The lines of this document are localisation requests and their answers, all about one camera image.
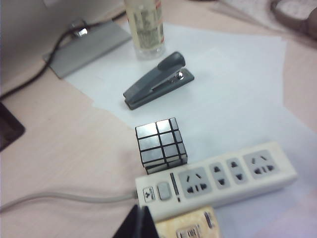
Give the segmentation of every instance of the black mousepad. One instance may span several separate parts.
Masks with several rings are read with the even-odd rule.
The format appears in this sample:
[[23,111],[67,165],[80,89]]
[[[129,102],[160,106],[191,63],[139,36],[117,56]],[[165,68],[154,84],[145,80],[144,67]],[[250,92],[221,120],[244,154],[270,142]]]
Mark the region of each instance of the black mousepad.
[[0,151],[19,138],[24,131],[24,126],[0,103]]

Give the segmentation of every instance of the desk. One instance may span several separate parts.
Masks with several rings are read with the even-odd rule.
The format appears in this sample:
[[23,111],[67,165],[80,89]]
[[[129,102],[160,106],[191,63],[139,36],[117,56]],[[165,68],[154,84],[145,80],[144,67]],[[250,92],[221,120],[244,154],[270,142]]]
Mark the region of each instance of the desk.
[[[233,33],[276,35],[265,28],[210,11],[212,3],[162,0],[164,19]],[[286,35],[284,104],[317,132],[317,50]],[[33,75],[36,63],[3,85],[7,90]],[[4,104],[26,127],[1,153],[1,202],[41,190],[112,196],[134,189],[145,175],[134,130],[51,70]],[[42,199],[1,215],[1,237],[111,237],[137,201],[91,205]]]

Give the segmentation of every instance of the white power strip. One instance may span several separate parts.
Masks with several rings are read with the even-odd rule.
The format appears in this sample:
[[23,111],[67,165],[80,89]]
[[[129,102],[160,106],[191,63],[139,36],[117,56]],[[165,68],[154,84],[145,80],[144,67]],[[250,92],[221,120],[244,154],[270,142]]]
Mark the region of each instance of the white power strip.
[[205,205],[222,206],[289,185],[297,173],[276,142],[136,179],[140,206],[160,221]]

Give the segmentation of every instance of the gray cable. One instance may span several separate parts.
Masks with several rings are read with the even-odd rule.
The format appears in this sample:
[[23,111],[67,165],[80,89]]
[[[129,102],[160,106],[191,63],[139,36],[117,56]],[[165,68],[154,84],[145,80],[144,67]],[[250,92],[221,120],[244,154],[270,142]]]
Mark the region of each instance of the gray cable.
[[129,200],[133,198],[134,199],[138,198],[136,191],[133,191],[132,193],[127,195],[121,195],[117,197],[85,197],[85,196],[78,196],[74,194],[67,194],[67,193],[60,193],[60,192],[39,192],[39,193],[26,195],[24,197],[20,197],[14,201],[4,204],[3,206],[0,207],[0,213],[22,202],[26,202],[26,201],[30,201],[30,200],[38,199],[38,198],[47,198],[47,197],[66,199],[66,200],[72,200],[77,202],[86,202],[86,203],[112,203],[112,202],[119,202],[119,201]]

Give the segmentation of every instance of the outlet socket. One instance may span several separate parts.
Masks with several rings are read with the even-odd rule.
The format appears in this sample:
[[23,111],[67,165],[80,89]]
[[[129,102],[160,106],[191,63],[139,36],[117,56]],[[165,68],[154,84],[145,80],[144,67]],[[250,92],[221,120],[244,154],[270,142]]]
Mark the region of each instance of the outlet socket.
[[254,179],[270,176],[279,171],[268,150],[261,150],[243,156]]
[[244,173],[244,170],[242,169],[238,158],[228,159],[227,166],[236,184],[241,184],[248,181],[248,178],[246,174]]
[[203,167],[180,172],[178,177],[186,198],[211,192],[211,185]]
[[220,162],[212,163],[209,168],[219,189],[230,187],[230,182]]

